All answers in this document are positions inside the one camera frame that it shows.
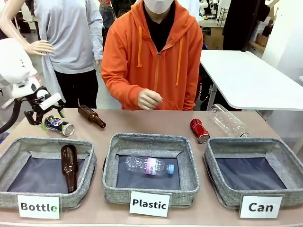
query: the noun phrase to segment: can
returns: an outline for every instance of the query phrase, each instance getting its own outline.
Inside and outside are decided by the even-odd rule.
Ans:
[[[70,136],[74,133],[75,127],[73,124],[62,121],[57,116],[48,116],[44,121],[45,126],[53,131],[58,131],[64,136]]]
[[[202,121],[199,119],[193,119],[190,122],[190,128],[197,137],[199,143],[206,143],[209,140],[209,132],[203,127]]]

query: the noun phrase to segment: blue bottle cap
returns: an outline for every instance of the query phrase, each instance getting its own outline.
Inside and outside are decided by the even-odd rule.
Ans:
[[[175,166],[172,165],[172,164],[169,164],[169,171],[168,171],[168,174],[174,174],[174,171],[175,171]]]

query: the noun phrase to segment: orange hoodie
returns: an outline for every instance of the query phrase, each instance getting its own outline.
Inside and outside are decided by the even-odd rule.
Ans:
[[[158,110],[195,106],[203,36],[195,18],[177,0],[175,4],[175,21],[161,52],[152,42],[142,1],[117,19],[107,34],[101,74],[124,109],[140,109],[138,96],[145,88],[162,96]]]

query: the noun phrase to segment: plastic sign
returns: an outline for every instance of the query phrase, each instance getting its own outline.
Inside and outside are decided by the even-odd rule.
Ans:
[[[132,192],[129,212],[158,217],[167,217],[170,195]]]
[[[59,219],[59,197],[18,195],[20,217]]]
[[[277,218],[282,196],[243,196],[240,218]]]

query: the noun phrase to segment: hoodie drawstring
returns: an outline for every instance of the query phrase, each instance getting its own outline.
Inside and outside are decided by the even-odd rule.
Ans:
[[[181,39],[180,39],[180,47],[179,47],[179,58],[178,58],[178,70],[177,70],[176,86],[179,85],[179,75],[180,75],[180,64],[181,64],[182,46],[183,46],[183,37],[181,37]]]
[[[142,27],[139,25],[139,52],[138,52],[138,66],[137,67],[142,67],[141,51],[142,51]]]

